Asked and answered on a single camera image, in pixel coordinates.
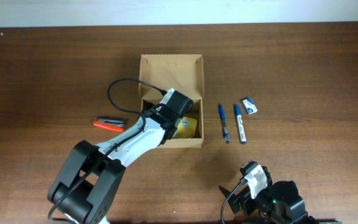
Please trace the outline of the white blue eraser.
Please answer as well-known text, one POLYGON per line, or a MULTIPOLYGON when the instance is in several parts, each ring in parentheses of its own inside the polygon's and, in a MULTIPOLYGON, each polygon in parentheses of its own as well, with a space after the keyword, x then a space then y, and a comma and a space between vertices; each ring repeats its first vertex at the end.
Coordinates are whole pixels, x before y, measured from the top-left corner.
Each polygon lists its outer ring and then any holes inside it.
POLYGON ((248 115, 254 114, 257 112, 257 107, 251 98, 244 98, 242 100, 242 104, 243 104, 248 115))

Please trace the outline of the cardboard box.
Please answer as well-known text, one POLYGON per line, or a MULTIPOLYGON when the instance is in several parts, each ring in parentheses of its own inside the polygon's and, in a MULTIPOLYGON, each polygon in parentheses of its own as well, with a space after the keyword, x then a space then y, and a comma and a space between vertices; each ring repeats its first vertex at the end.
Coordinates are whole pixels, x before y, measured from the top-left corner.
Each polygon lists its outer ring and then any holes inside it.
POLYGON ((171 139, 160 148, 200 148, 204 141, 204 66, 201 54, 144 54, 140 58, 139 79, 164 90, 173 88, 194 102, 187 117, 197 120, 193 138, 171 139))

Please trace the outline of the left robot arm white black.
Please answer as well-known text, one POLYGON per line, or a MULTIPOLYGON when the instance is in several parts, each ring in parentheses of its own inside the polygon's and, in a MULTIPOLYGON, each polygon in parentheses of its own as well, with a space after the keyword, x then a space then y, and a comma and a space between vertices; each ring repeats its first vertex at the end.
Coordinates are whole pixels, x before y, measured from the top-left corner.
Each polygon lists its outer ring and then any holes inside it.
POLYGON ((80 141, 71 150, 47 194, 51 222, 107 223, 126 168, 171 139, 186 113, 163 103, 141 112, 138 122, 99 144, 80 141))

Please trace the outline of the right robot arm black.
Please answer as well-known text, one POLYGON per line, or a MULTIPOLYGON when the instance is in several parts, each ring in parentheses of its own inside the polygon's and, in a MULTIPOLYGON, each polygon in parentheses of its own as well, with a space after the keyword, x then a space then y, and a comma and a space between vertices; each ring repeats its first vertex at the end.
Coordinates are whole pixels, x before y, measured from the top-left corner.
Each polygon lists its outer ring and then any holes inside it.
POLYGON ((256 198, 251 198, 250 188, 245 187, 238 194, 220 186, 232 212, 242 211, 245 215, 257 212, 264 223, 318 223, 305 208, 305 202, 293 181, 269 182, 256 198))

